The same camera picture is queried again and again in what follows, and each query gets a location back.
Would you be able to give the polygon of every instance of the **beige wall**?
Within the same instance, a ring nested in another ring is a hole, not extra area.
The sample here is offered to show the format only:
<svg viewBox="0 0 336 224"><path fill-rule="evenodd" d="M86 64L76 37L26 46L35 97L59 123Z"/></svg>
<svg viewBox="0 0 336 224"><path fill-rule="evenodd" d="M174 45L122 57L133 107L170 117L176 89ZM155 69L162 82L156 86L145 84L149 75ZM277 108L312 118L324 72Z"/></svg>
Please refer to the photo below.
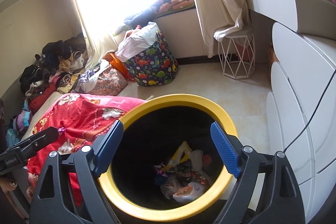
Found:
<svg viewBox="0 0 336 224"><path fill-rule="evenodd" d="M20 0L0 13L0 97L48 42L77 35L69 0Z"/></svg>

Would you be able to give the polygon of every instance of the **cable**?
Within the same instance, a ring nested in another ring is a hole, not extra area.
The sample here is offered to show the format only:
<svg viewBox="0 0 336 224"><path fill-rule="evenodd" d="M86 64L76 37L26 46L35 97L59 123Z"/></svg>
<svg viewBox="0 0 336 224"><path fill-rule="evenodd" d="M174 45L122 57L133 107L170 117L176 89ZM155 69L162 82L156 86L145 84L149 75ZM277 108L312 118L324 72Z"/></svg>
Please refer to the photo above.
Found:
<svg viewBox="0 0 336 224"><path fill-rule="evenodd" d="M327 91L327 89L328 89L328 87L329 87L329 85L330 85L330 83L331 83L331 81L332 81L332 79L334 78L334 75L336 74L336 69L335 69L335 71L333 72L333 74L332 74L332 76L330 77L330 80L329 80L329 82L328 82L328 84L327 84L327 86L325 87L325 89L324 89L324 91L323 91L323 93L322 93L322 95L321 95L321 97L320 97L320 99L319 99L319 102L317 103L317 105L316 105L316 107L315 107L315 110L314 110L314 112L313 112L313 114L311 115L311 117L310 117L310 119L309 119L309 121L308 121L308 123L306 124L306 126L302 129L302 131L300 132L300 134L283 150L283 152L285 153L286 152L286 150L288 149L288 147L290 147L290 145L293 143L293 142L295 142L301 135L302 135L302 133L306 130L306 128L308 127L308 125L310 124L310 122L311 122L311 120L313 119L313 117L314 117L314 115L315 115L315 113L316 113L316 111L317 111L317 109L318 109L318 107L319 107L319 105L320 105L320 102L322 101L322 98L323 98L323 96L324 96L324 94L326 93L326 91Z"/></svg>

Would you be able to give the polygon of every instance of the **black baseboard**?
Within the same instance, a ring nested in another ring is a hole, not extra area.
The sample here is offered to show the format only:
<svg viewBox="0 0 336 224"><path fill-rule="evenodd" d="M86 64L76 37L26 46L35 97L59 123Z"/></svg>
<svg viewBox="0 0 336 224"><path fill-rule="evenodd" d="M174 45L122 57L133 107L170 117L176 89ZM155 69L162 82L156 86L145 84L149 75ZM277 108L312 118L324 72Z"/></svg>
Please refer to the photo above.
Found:
<svg viewBox="0 0 336 224"><path fill-rule="evenodd" d="M218 55L215 55L211 58L208 58L206 55L202 55L202 56L193 56L185 58L176 58L176 60L180 65L220 62ZM238 58L236 57L235 54L233 54L231 60L232 61L238 60Z"/></svg>

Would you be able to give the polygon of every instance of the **orange bag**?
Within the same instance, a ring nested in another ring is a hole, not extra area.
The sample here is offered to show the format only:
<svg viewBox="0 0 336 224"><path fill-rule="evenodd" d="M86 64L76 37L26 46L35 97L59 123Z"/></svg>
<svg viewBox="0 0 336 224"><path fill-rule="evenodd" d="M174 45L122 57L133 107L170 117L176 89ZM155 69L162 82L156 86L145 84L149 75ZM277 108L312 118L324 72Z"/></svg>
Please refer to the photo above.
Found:
<svg viewBox="0 0 336 224"><path fill-rule="evenodd" d="M128 74L128 70L126 69L125 65L114 55L113 52L109 52L104 56L104 59L109 61L109 63L116 68L121 74L126 78L129 79L130 76Z"/></svg>

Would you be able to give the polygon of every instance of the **tiled floor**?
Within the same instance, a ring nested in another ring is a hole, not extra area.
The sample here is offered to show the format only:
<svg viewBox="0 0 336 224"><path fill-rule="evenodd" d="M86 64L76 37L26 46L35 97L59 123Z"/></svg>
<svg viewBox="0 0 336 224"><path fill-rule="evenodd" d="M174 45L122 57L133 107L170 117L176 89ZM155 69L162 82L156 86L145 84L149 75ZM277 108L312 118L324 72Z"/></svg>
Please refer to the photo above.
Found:
<svg viewBox="0 0 336 224"><path fill-rule="evenodd" d="M189 93L206 97L231 116L243 145L269 153L266 97L271 89L266 74L267 65L260 64L256 65L256 71L249 79L233 80L223 76L219 63L182 65L169 85L141 87L129 83L119 95L147 99L151 95ZM259 178L250 208L255 209L262 184L262 178ZM234 181L223 198L228 197L233 185Z"/></svg>

